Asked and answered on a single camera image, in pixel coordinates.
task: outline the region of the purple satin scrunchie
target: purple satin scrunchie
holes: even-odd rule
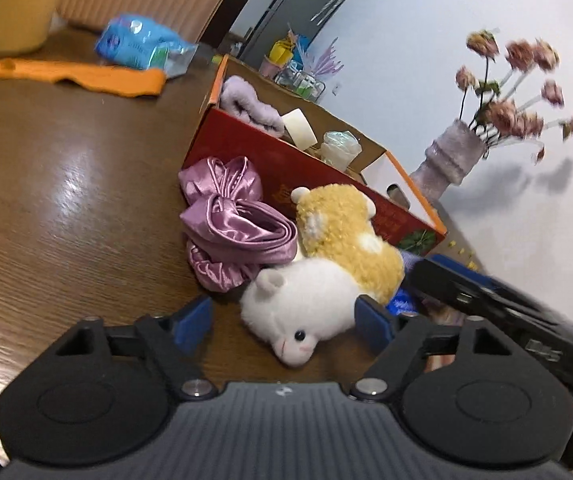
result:
[[[262,183],[248,158],[224,165],[210,156],[178,177],[189,204],[180,215],[188,262],[204,288],[226,292],[255,278],[264,264],[295,258],[295,224],[260,202]]]

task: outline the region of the plush toy ear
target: plush toy ear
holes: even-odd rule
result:
[[[364,196],[367,201],[367,212],[369,213],[369,220],[371,220],[375,216],[375,203],[364,193],[362,193],[362,196]]]
[[[291,202],[297,204],[298,202],[300,202],[302,197],[308,195],[310,192],[311,190],[308,187],[296,187],[291,192]]]
[[[284,276],[276,269],[260,270],[258,277],[255,278],[258,288],[269,296],[273,296],[286,282]]]

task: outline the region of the silver screw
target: silver screw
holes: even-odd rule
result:
[[[378,395],[384,393],[388,384],[381,379],[375,377],[365,377],[356,383],[356,390],[365,395]]]
[[[457,301],[458,303],[468,305],[469,303],[471,303],[471,301],[473,301],[473,296],[470,296],[469,294],[465,294],[463,292],[460,292],[455,297],[455,301]]]
[[[204,397],[213,391],[213,384],[206,379],[191,379],[182,384],[182,391],[190,397]]]

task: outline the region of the yellow plush body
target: yellow plush body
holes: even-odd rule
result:
[[[403,280],[404,263],[399,251],[373,231],[371,199],[347,184],[298,188],[292,198],[305,255],[335,262],[366,294],[387,304]]]

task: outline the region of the white tape roll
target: white tape roll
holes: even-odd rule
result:
[[[289,132],[289,136],[291,136],[291,140],[293,140],[293,143],[299,150],[304,151],[317,144],[318,139],[315,138],[311,124],[309,124],[300,108],[283,115],[282,120],[286,130]]]

